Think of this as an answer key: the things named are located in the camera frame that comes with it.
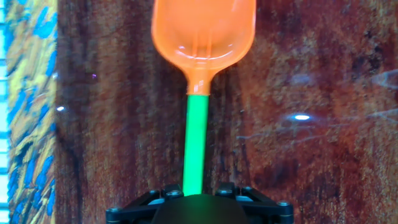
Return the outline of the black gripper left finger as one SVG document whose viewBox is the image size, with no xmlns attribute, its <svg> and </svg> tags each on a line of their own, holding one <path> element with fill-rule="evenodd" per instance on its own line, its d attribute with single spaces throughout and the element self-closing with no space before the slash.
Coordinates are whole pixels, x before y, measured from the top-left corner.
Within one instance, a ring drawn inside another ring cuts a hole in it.
<svg viewBox="0 0 398 224">
<path fill-rule="evenodd" d="M 160 190 L 150 190 L 123 208 L 107 209 L 106 223 L 138 223 L 145 219 L 152 219 L 165 201 L 180 197 L 183 197 L 183 191 L 178 184 L 166 185 Z"/>
</svg>

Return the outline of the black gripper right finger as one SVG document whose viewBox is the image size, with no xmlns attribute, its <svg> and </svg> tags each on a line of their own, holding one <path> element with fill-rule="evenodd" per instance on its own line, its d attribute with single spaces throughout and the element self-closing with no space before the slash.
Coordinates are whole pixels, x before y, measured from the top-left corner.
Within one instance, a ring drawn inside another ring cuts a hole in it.
<svg viewBox="0 0 398 224">
<path fill-rule="evenodd" d="M 236 202 L 249 223 L 294 224 L 294 207 L 291 203 L 275 202 L 250 186 L 238 187 L 232 182 L 223 182 L 215 196 Z"/>
</svg>

